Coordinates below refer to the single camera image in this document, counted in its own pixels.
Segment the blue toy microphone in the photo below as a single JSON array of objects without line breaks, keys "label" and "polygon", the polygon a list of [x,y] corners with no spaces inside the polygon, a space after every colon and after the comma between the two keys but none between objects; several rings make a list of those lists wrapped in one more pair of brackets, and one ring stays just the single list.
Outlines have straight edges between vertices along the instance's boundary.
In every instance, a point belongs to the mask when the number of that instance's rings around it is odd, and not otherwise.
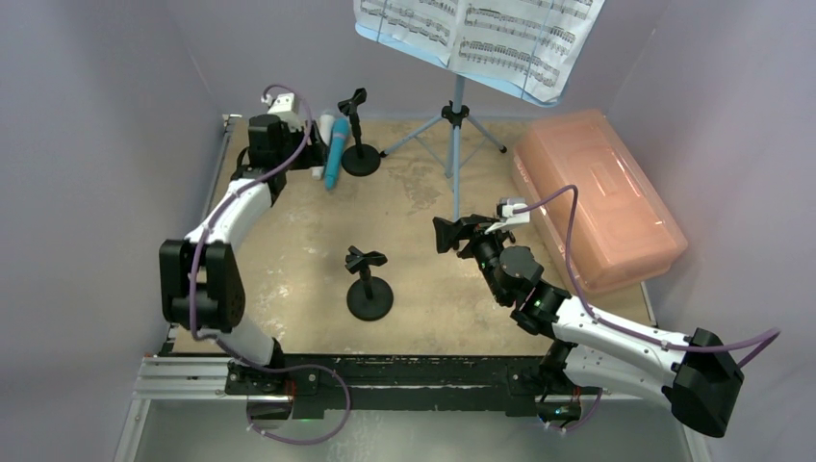
[{"label": "blue toy microphone", "polygon": [[327,190],[335,188],[341,167],[341,160],[345,150],[346,139],[349,136],[350,124],[346,117],[336,118],[332,125],[331,138],[328,143],[329,152],[325,165],[323,181]]}]

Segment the white toy microphone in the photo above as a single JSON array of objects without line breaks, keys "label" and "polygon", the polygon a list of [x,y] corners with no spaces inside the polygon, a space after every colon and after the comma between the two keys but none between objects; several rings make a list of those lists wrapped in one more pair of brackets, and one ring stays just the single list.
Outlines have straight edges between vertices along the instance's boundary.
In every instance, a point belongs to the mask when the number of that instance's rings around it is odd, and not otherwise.
[{"label": "white toy microphone", "polygon": [[323,151],[324,151],[324,160],[322,161],[322,165],[319,167],[312,167],[311,168],[311,175],[314,180],[322,180],[325,169],[326,163],[328,159],[329,153],[329,146],[332,141],[332,129],[336,118],[334,115],[329,113],[324,113],[320,115],[317,119],[317,128],[319,133],[319,139],[322,141],[323,144]]}]

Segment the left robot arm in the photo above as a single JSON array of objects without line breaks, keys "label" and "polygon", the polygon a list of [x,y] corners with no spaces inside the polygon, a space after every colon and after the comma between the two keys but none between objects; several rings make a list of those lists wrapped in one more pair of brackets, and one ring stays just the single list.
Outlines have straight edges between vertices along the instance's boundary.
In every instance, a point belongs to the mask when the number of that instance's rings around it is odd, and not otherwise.
[{"label": "left robot arm", "polygon": [[245,313],[236,253],[256,221],[280,197],[290,170],[322,167],[327,146],[310,116],[256,115],[223,198],[182,239],[159,249],[162,312],[197,342],[232,358],[228,381],[273,394],[293,386],[279,341]]}]

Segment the black mic stand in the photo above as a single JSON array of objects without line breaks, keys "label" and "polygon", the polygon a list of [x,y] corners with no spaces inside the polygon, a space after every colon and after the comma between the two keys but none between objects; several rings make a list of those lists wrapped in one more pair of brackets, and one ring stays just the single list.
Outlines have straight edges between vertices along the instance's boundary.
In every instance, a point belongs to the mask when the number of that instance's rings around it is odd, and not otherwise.
[{"label": "black mic stand", "polygon": [[370,144],[362,142],[362,128],[358,108],[366,102],[368,93],[365,88],[356,89],[353,95],[338,103],[340,112],[348,118],[354,144],[342,155],[341,166],[345,172],[355,177],[365,177],[375,173],[381,165],[379,151]]},{"label": "black mic stand", "polygon": [[344,261],[348,272],[358,275],[358,280],[346,294],[346,305],[351,315],[361,321],[384,318],[393,307],[394,293],[384,279],[371,274],[370,268],[385,265],[387,256],[378,251],[363,252],[351,245]]}]

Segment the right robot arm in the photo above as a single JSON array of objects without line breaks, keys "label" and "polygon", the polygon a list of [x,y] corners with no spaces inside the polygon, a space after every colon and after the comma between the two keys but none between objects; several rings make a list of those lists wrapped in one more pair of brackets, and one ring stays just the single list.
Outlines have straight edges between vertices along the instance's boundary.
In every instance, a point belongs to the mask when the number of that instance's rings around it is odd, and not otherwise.
[{"label": "right robot arm", "polygon": [[604,312],[549,284],[527,246],[505,245],[511,232],[497,218],[432,219],[440,254],[473,259],[495,303],[526,333],[551,339],[540,367],[554,392],[570,385],[619,390],[666,407],[709,437],[727,432],[745,376],[715,333],[686,335]]}]

